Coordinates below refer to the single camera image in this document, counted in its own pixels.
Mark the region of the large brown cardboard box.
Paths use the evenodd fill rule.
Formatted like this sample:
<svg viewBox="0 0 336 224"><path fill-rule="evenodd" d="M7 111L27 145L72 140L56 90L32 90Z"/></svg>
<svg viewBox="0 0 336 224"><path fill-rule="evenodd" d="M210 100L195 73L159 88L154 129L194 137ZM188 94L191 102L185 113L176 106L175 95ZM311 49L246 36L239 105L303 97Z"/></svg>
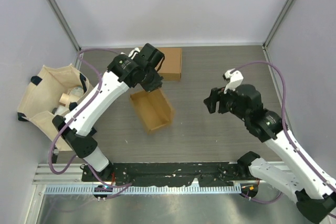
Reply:
<svg viewBox="0 0 336 224"><path fill-rule="evenodd" d="M158 48L164 53L165 59L156 70L165 81L180 81L182 75L182 48L164 47Z"/></svg>

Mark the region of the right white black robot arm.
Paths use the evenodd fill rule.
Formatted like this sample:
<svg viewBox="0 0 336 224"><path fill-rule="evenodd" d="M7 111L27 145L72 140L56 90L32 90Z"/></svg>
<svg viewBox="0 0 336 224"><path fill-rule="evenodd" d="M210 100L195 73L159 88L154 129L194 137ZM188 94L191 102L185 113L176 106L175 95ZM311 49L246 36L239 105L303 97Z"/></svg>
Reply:
<svg viewBox="0 0 336 224"><path fill-rule="evenodd" d="M325 172L295 140L282 118L265 109L261 94L251 84L235 90L213 88L204 100L209 113L230 112L244 122L248 132L273 150L291 170L288 174L248 152L239 160L237 173L242 179L252 176L281 191L312 223L332 223L335 210L335 178Z"/></svg>

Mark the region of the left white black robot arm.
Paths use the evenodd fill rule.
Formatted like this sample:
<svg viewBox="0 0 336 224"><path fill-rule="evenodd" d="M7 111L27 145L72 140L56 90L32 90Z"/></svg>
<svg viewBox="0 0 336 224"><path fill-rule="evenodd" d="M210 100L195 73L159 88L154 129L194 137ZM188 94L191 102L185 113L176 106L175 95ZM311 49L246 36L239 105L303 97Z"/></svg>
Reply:
<svg viewBox="0 0 336 224"><path fill-rule="evenodd" d="M140 85L146 92L162 86L163 77L158 71L165 60L163 52L145 44L130 53L117 54L104 73L98 73L98 84L65 116L54 116L52 123L58 133L52 145L62 138L75 155L87 163L97 180L107 181L113 173L111 161L104 155L91 129L106 109L129 89Z"/></svg>

